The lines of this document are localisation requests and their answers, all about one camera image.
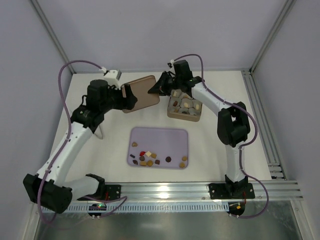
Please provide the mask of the metal tongs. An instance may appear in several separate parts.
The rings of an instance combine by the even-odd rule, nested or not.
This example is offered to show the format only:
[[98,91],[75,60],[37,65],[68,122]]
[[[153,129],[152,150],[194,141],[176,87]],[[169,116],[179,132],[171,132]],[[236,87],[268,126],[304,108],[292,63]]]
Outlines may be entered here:
[[104,133],[102,130],[102,126],[99,125],[98,128],[95,130],[94,135],[99,139],[103,140],[104,139]]

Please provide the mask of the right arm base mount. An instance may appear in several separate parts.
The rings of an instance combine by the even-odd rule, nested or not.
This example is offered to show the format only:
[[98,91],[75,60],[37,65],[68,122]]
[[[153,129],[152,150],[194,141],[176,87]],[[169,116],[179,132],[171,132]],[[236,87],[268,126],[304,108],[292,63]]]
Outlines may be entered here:
[[208,191],[212,200],[230,199],[254,199],[256,197],[253,185],[248,183],[244,186],[235,187],[227,183],[210,183]]

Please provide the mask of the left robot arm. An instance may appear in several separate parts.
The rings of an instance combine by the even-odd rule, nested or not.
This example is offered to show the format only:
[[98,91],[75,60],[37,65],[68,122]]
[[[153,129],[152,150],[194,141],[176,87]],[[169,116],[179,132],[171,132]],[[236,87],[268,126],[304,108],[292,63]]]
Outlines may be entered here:
[[30,200],[39,209],[63,213],[74,200],[102,200],[106,192],[105,179],[92,173],[66,182],[67,174],[86,142],[94,135],[111,110],[131,110],[138,99],[126,83],[121,89],[106,80],[92,80],[81,104],[67,113],[68,128],[53,154],[36,174],[27,174],[23,185]]

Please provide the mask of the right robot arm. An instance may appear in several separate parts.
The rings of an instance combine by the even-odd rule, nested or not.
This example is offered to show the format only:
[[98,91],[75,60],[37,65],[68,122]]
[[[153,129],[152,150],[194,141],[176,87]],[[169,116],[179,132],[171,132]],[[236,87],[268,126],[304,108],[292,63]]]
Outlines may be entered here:
[[210,198],[214,199],[254,199],[253,185],[243,172],[242,152],[251,131],[246,106],[243,102],[226,103],[215,96],[204,85],[200,76],[194,76],[186,60],[172,64],[173,71],[164,71],[148,93],[170,96],[173,90],[180,90],[200,101],[217,116],[217,135],[225,145],[227,172],[224,183],[208,185]]

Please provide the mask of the gold tin lid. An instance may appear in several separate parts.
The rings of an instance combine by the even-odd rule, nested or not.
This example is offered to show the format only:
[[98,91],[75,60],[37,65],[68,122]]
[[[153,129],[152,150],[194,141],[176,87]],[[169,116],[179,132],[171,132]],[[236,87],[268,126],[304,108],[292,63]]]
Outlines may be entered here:
[[158,94],[148,93],[150,88],[156,84],[154,75],[144,76],[127,82],[127,84],[130,85],[133,95],[137,98],[137,102],[133,109],[124,109],[123,112],[125,114],[157,105],[160,102]]

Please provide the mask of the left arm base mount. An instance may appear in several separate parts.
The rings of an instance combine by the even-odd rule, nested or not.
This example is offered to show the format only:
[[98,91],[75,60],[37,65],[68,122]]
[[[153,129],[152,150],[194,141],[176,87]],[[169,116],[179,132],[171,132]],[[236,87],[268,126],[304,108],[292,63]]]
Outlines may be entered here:
[[122,186],[120,184],[105,184],[100,190],[94,194],[86,195],[78,198],[78,201],[89,201],[93,198],[95,201],[115,201],[121,197]]

